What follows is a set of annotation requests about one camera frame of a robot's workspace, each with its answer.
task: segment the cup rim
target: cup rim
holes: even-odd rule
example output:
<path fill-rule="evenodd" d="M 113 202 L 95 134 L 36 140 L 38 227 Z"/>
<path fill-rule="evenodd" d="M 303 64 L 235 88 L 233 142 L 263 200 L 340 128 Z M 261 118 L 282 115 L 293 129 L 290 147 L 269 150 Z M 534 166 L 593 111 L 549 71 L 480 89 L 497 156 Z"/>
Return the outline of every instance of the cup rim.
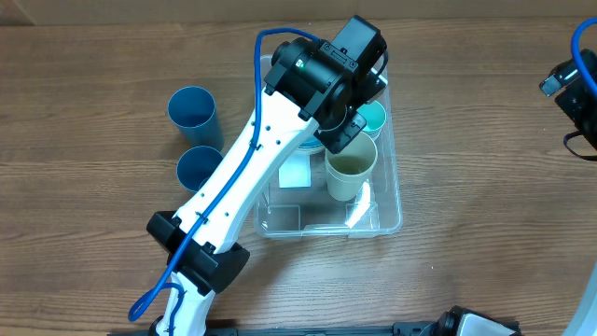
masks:
<path fill-rule="evenodd" d="M 383 110 L 383 122 L 382 122 L 382 126 L 375 128 L 375 129 L 368 129 L 366 130 L 367 126 L 365 126 L 365 128 L 363 129 L 363 132 L 365 132 L 367 135 L 372 135 L 375 134 L 375 132 L 381 130 L 383 128 L 383 126 L 385 126 L 385 122 L 388 120 L 388 112 L 385 110 L 385 107 L 383 107 L 383 104 L 380 103 L 380 101 L 374 101 L 373 103 L 371 103 L 371 105 L 377 104 L 379 105 L 382 110 Z"/>
<path fill-rule="evenodd" d="M 193 190 L 193 189 L 190 189 L 190 188 L 188 188 L 187 186 L 185 186 L 185 185 L 182 183 L 182 181 L 180 180 L 180 174 L 178 173 L 178 166 L 180 165 L 180 161 L 182 160 L 182 158 L 183 158 L 185 155 L 187 155 L 187 154 L 188 154 L 188 153 L 189 153 L 191 150 L 193 150 L 193 149 L 198 149 L 198 148 L 201 148 L 201 149 L 208 148 L 208 149 L 214 150 L 214 151 L 215 151 L 217 154 L 219 154 L 219 156 L 220 156 L 221 160 L 224 160 L 224 155 L 222 155 L 222 153 L 221 153 L 219 150 L 217 150 L 217 149 L 215 149 L 215 148 L 213 148 L 213 147 L 211 147 L 211 146 L 203 146 L 203 145 L 201 145 L 201 146 L 195 146 L 195 147 L 192 147 L 192 148 L 190 148 L 190 149 L 187 149 L 187 150 L 186 150 L 186 151 L 183 153 L 183 155 L 181 155 L 181 156 L 180 156 L 180 158 L 178 158 L 178 162 L 176 163 L 176 179 L 178 180 L 178 183 L 180 183 L 180 185 L 181 185 L 181 186 L 183 186 L 183 188 L 184 188 L 184 189 L 186 189 L 186 190 L 188 190 L 188 191 L 190 191 L 190 192 L 197 192 L 197 191 L 199 191 L 199 190 L 201 189 L 201 185 L 200 185 L 200 187 L 199 187 L 197 190 Z"/>
<path fill-rule="evenodd" d="M 326 169 L 329 171 L 329 173 L 336 179 L 338 179 L 341 182 L 345 182 L 345 183 L 354 183 L 354 181 L 347 181 L 345 179 L 342 179 L 343 176 L 350 176 L 351 178 L 359 178 L 359 177 L 363 177 L 366 175 L 369 175 L 371 173 L 370 170 L 373 169 L 373 167 L 375 167 L 375 165 L 377 164 L 377 159 L 379 157 L 379 150 L 377 149 L 377 145 L 375 144 L 375 141 L 369 136 L 369 134 L 361 132 L 361 134 L 365 135 L 369 141 L 371 142 L 371 144 L 373 144 L 373 147 L 375 148 L 375 158 L 373 159 L 373 163 L 367 168 L 367 170 L 363 173 L 359 173 L 359 174 L 354 174 L 354 175 L 348 175 L 348 174 L 343 174 L 341 172 L 339 172 L 336 168 L 334 168 L 331 163 L 329 163 L 329 155 L 331 154 L 331 152 L 326 149 L 326 156 L 324 157 L 324 162 L 326 163 Z"/>
<path fill-rule="evenodd" d="M 179 124 L 178 122 L 174 121 L 174 119 L 172 118 L 172 112 L 170 111 L 170 103 L 172 102 L 172 99 L 175 97 L 175 95 L 176 95 L 177 93 L 179 93 L 179 92 L 180 92 L 180 91 L 182 91 L 182 90 L 186 90 L 186 89 L 201 89 L 202 91 L 205 91 L 205 92 L 207 92 L 207 94 L 209 94 L 209 96 L 212 98 L 212 101 L 214 102 L 214 109 L 212 110 L 212 113 L 210 114 L 209 118 L 208 118 L 206 121 L 204 121 L 204 122 L 202 122 L 202 123 L 200 123 L 200 124 L 198 124 L 198 125 L 195 125 L 195 126 L 183 126 L 183 125 Z M 215 111 L 216 111 L 215 98 L 214 98 L 214 96 L 212 95 L 212 93 L 211 93 L 211 92 L 209 92 L 209 90 L 207 90 L 207 89 L 205 89 L 205 88 L 203 88 L 203 87 L 200 87 L 200 86 L 196 86 L 196 85 L 189 85 L 189 86 L 186 86 L 186 87 L 184 87 L 184 88 L 180 88 L 180 89 L 178 89 L 178 90 L 177 90 L 177 91 L 176 91 L 176 92 L 175 92 L 175 93 L 174 93 L 174 94 L 173 94 L 173 95 L 170 97 L 170 99 L 168 100 L 168 118 L 170 119 L 170 121 L 171 121 L 171 122 L 172 122 L 174 125 L 176 125 L 176 127 L 179 127 L 179 128 L 184 128 L 184 129 L 194 129 L 194 128 L 201 127 L 201 126 L 205 125 L 206 123 L 208 123 L 208 122 L 209 122 L 211 119 L 213 119 L 213 118 L 215 117 Z"/>

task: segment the transparent container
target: transparent container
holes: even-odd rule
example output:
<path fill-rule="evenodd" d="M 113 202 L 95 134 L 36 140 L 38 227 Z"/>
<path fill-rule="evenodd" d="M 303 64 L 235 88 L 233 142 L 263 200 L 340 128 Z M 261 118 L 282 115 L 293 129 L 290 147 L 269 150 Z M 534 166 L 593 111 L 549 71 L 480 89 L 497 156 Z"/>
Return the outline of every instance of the transparent container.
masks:
<path fill-rule="evenodd" d="M 261 57 L 261 75 L 271 68 L 271 55 Z M 377 164 L 356 197 L 348 202 L 334 200 L 327 192 L 325 152 L 312 154 L 311 186 L 280 188 L 276 172 L 255 203 L 255 231 L 276 239 L 303 236 L 346 235 L 369 238 L 396 233 L 402 227 L 402 207 L 398 168 L 392 131 L 390 90 L 378 101 L 385 108 L 387 120 L 375 140 Z"/>

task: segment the black clamp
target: black clamp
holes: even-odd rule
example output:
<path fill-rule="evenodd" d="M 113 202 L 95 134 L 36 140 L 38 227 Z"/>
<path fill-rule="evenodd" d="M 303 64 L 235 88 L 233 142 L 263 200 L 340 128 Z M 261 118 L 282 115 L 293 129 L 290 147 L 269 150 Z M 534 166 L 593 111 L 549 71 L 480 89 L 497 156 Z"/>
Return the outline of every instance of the black clamp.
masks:
<path fill-rule="evenodd" d="M 434 336 L 455 336 L 458 334 L 458 327 L 460 326 L 460 322 L 465 315 L 472 314 L 477 315 L 487 320 L 493 321 L 495 323 L 499 323 L 502 326 L 512 330 L 510 336 L 521 336 L 521 326 L 519 322 L 512 321 L 512 322 L 499 322 L 492 318 L 489 318 L 486 315 L 477 313 L 470 309 L 460 307 L 460 306 L 453 306 L 449 312 L 444 312 L 441 315 L 437 324 L 435 325 L 434 330 L 430 333 Z"/>
<path fill-rule="evenodd" d="M 588 49 L 582 50 L 580 55 L 590 74 L 593 78 L 597 78 L 597 55 Z M 549 77 L 539 84 L 539 89 L 547 97 L 563 90 L 555 98 L 555 102 L 578 129 L 577 132 L 567 134 L 563 138 L 563 144 L 580 159 L 597 161 L 597 156 L 577 154 L 568 146 L 570 139 L 583 135 L 597 149 L 597 98 L 592 95 L 587 83 L 580 77 L 574 60 L 557 65 L 551 70 Z"/>
<path fill-rule="evenodd" d="M 249 147 L 254 148 L 255 150 L 260 150 L 263 146 L 261 144 L 256 145 L 253 139 L 249 140 Z"/>
<path fill-rule="evenodd" d="M 174 213 L 175 211 L 159 211 L 147 223 L 149 234 L 170 254 L 168 263 L 187 236 L 179 228 L 180 218 L 173 218 Z M 226 289 L 241 272 L 250 255 L 238 243 L 227 252 L 214 254 L 214 251 L 215 246 L 210 243 L 199 245 L 191 240 L 174 269 L 197 286 L 202 295 L 207 295 L 211 290 L 220 293 Z"/>

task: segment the wooden table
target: wooden table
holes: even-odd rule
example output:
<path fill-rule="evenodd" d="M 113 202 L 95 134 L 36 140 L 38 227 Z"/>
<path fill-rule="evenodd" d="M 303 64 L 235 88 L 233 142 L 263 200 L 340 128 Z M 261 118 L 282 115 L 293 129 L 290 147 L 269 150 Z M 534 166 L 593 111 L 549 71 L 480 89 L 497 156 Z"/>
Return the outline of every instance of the wooden table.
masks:
<path fill-rule="evenodd" d="M 580 22 L 374 22 L 390 49 L 403 229 L 282 242 L 249 217 L 251 259 L 210 318 L 388 325 L 460 304 L 560 334 L 597 260 L 597 165 L 563 148 L 574 127 L 537 84 L 570 58 Z M 252 110 L 255 36 L 287 24 L 331 38 L 344 21 L 0 29 L 0 335 L 102 335 L 163 313 L 166 295 L 126 317 L 165 266 L 147 220 L 190 197 L 168 99 L 211 91 L 229 146 Z"/>

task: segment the blue plastic cup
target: blue plastic cup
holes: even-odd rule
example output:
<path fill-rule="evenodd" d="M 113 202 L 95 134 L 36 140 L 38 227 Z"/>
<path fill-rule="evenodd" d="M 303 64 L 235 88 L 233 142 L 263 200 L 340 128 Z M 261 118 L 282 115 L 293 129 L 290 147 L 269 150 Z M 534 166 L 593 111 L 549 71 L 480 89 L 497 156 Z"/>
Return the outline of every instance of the blue plastic cup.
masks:
<path fill-rule="evenodd" d="M 197 192 L 214 173 L 223 158 L 222 153 L 213 147 L 193 147 L 178 160 L 176 177 L 183 187 Z"/>
<path fill-rule="evenodd" d="M 168 116 L 192 146 L 224 147 L 224 135 L 215 113 L 214 96 L 200 87 L 177 91 L 168 103 Z"/>
<path fill-rule="evenodd" d="M 382 130 L 387 119 L 382 103 L 375 101 L 371 104 L 363 104 L 356 111 L 367 121 L 367 126 L 363 129 L 363 132 L 373 135 Z"/>

